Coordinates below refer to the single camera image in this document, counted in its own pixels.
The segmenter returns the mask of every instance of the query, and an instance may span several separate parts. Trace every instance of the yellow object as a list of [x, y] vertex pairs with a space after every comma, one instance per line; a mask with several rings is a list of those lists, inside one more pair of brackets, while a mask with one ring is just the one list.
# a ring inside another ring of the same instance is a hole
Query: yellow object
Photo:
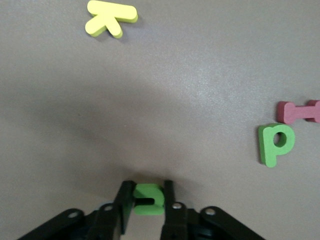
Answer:
[[108, 29], [115, 38], [119, 39], [123, 32], [118, 21], [135, 23], [138, 20], [136, 8], [130, 5], [91, 0], [87, 8], [93, 18], [85, 24], [85, 31], [92, 37], [97, 37]]

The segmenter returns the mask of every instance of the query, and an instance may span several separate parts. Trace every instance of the screw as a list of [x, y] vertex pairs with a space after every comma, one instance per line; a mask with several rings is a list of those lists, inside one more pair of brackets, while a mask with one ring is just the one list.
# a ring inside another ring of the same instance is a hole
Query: screw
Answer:
[[73, 218], [75, 218], [76, 216], [78, 216], [78, 212], [77, 212], [77, 211], [70, 213], [70, 214], [68, 215], [68, 218], [73, 219]]
[[112, 205], [108, 205], [108, 206], [106, 206], [106, 207], [104, 208], [104, 210], [105, 210], [105, 211], [110, 211], [112, 208], [113, 208]]
[[182, 208], [181, 204], [178, 203], [178, 202], [172, 204], [172, 207], [173, 207], [174, 209], [180, 209], [180, 208]]
[[213, 215], [216, 214], [216, 211], [215, 211], [214, 209], [212, 209], [212, 208], [207, 208], [207, 209], [205, 210], [205, 213], [206, 213], [207, 215], [209, 215], [209, 216], [213, 216]]

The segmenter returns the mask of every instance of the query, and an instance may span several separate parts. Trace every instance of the green object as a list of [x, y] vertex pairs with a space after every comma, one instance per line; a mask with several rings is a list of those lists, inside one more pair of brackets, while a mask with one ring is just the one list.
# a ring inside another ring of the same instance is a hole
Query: green object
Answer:
[[[275, 135], [279, 134], [279, 141], [275, 143]], [[258, 129], [261, 162], [269, 168], [277, 165], [277, 155], [284, 155], [295, 145], [295, 132], [285, 124], [272, 123], [260, 126]]]
[[161, 215], [165, 212], [165, 196], [158, 184], [137, 184], [133, 191], [137, 215]]

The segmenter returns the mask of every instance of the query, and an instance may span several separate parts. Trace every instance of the gray table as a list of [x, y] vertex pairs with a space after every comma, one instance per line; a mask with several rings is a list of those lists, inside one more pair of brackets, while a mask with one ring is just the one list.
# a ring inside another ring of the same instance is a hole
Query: gray table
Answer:
[[[123, 180], [176, 182], [268, 240], [320, 236], [320, 124], [259, 162], [278, 101], [320, 99], [320, 2], [122, 0], [123, 37], [86, 34], [87, 0], [0, 3], [0, 239], [71, 207], [89, 213]], [[132, 215], [124, 240], [158, 240]]]

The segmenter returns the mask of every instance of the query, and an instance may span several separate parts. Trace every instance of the silver screw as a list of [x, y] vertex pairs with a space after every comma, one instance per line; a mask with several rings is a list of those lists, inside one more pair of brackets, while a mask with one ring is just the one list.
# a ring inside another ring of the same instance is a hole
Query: silver screw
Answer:
[[112, 208], [113, 208], [112, 205], [109, 205], [109, 206], [106, 206], [106, 207], [104, 208], [104, 210], [105, 210], [105, 211], [110, 211]]
[[75, 218], [76, 216], [78, 216], [78, 212], [77, 212], [77, 211], [75, 211], [75, 212], [73, 212], [73, 213], [70, 213], [70, 214], [68, 215], [68, 218], [73, 219], [73, 218]]
[[207, 209], [205, 210], [205, 213], [206, 213], [207, 215], [213, 216], [213, 215], [216, 214], [216, 211], [213, 210], [212, 208], [207, 208]]
[[182, 208], [181, 204], [178, 203], [178, 202], [172, 204], [172, 207], [173, 207], [174, 209], [180, 209], [180, 208]]

